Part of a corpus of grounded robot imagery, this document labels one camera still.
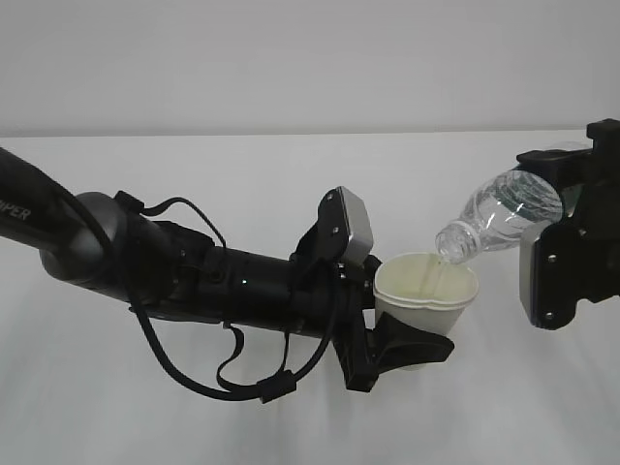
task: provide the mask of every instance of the clear plastic bottle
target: clear plastic bottle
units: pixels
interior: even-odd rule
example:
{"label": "clear plastic bottle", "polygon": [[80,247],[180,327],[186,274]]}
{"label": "clear plastic bottle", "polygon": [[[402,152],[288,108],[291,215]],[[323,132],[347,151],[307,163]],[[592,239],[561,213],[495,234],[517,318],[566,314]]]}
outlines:
{"label": "clear plastic bottle", "polygon": [[517,246],[528,227],[562,215],[560,196],[546,181],[528,171],[506,171],[479,187],[458,219],[437,234],[437,251],[460,264],[483,251]]}

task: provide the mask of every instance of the paper cup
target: paper cup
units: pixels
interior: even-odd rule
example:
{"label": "paper cup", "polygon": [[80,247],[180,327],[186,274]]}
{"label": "paper cup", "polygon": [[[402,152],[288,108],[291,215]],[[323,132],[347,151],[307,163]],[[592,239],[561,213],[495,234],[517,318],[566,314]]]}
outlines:
{"label": "paper cup", "polygon": [[401,255],[375,275],[375,321],[388,312],[405,325],[446,336],[478,289],[478,277],[464,264],[446,263],[435,254]]}

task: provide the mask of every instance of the white wall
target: white wall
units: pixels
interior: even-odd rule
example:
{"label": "white wall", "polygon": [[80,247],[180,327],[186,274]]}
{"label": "white wall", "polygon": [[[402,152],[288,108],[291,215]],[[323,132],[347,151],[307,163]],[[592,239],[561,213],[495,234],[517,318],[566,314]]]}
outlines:
{"label": "white wall", "polygon": [[[471,190],[513,155],[583,132],[218,138],[3,139],[74,192],[127,189],[148,204],[184,195],[230,245],[287,257],[319,199],[344,184],[364,198],[388,259],[430,250]],[[169,218],[203,230],[183,208]],[[518,300],[515,250],[472,263],[480,296],[457,322],[448,362],[344,390],[330,348],[298,391],[227,404],[177,386],[135,317],[57,283],[37,254],[0,240],[0,462],[210,465],[617,465],[618,300],[582,304],[564,329],[533,328]],[[232,336],[156,325],[170,356],[214,384]],[[242,383],[279,363],[282,337],[248,329],[229,369]],[[317,341],[294,337],[291,367]]]}
{"label": "white wall", "polygon": [[616,0],[4,0],[0,136],[581,127]]}

